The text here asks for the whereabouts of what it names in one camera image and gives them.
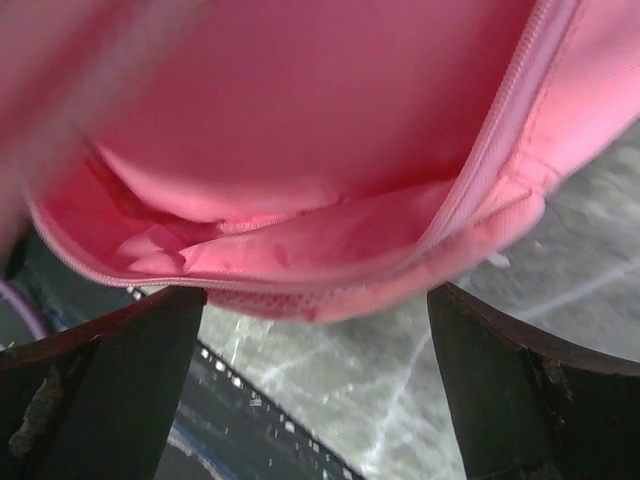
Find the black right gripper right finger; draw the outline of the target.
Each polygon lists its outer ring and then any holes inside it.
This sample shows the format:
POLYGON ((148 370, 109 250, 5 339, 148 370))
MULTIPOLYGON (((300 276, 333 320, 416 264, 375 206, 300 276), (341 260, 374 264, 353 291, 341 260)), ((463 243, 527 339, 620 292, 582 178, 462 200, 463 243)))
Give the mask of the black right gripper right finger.
POLYGON ((636 479, 639 365, 445 284, 432 339, 469 479, 636 479))

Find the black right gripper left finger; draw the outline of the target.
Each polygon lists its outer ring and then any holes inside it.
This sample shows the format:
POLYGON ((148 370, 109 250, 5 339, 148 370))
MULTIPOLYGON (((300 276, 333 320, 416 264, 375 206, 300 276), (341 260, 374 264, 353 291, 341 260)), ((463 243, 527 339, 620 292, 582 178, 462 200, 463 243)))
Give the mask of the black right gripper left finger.
POLYGON ((165 288, 3 351, 2 478, 153 478, 204 303, 201 289, 165 288))

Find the pink student backpack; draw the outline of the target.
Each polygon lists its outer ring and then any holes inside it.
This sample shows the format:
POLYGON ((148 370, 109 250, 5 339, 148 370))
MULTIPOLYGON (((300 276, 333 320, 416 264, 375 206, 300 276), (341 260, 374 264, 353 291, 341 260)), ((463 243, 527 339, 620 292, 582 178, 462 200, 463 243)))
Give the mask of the pink student backpack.
POLYGON ((5 1, 1 228, 333 322, 517 240, 638 115, 635 1, 5 1))

